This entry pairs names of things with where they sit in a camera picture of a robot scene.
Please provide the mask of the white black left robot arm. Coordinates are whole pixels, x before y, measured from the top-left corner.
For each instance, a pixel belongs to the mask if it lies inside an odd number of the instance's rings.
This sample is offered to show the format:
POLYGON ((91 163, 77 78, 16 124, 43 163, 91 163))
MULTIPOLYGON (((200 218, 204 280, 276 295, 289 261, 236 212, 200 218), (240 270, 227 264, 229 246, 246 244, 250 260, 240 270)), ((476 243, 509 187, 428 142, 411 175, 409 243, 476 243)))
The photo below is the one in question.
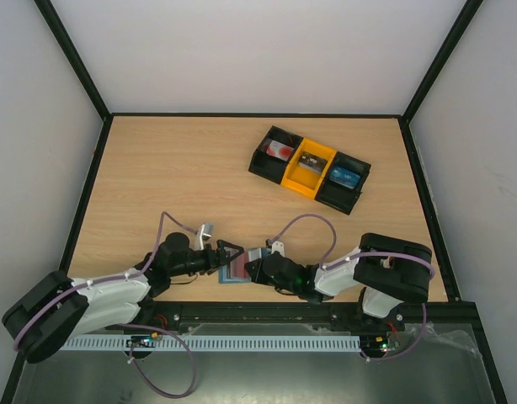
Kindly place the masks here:
POLYGON ((2 324, 14 349, 36 364, 72 338, 143 321, 174 277, 211 274, 243 252, 224 240, 194 250, 185 234, 172 232, 140 263, 118 274, 80 279, 61 270, 49 273, 5 312, 2 324))

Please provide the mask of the teal leather card holder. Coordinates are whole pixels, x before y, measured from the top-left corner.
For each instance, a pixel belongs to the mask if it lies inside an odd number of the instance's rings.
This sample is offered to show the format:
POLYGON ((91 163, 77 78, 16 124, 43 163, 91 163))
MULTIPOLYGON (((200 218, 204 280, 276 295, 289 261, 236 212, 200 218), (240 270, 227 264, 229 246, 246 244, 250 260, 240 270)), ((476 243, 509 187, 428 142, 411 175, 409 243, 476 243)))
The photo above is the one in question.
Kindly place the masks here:
POLYGON ((228 265, 221 267, 218 271, 220 284, 249 283, 251 276, 245 269, 245 264, 259 258, 265 258, 270 254, 267 247, 254 247, 246 249, 244 253, 231 261, 228 265))

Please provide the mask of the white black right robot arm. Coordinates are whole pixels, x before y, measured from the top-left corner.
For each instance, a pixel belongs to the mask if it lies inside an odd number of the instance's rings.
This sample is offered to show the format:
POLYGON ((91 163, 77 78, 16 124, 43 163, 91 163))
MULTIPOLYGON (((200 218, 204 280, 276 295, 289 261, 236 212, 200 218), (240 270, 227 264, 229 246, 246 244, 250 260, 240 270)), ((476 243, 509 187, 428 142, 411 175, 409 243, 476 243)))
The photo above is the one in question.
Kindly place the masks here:
POLYGON ((392 309, 407 302, 424 304, 435 275, 430 248, 406 240, 366 233, 360 245, 330 263, 303 266, 271 252, 245 264, 251 280, 287 291, 301 300, 322 303, 362 285, 357 322, 372 330, 392 309))

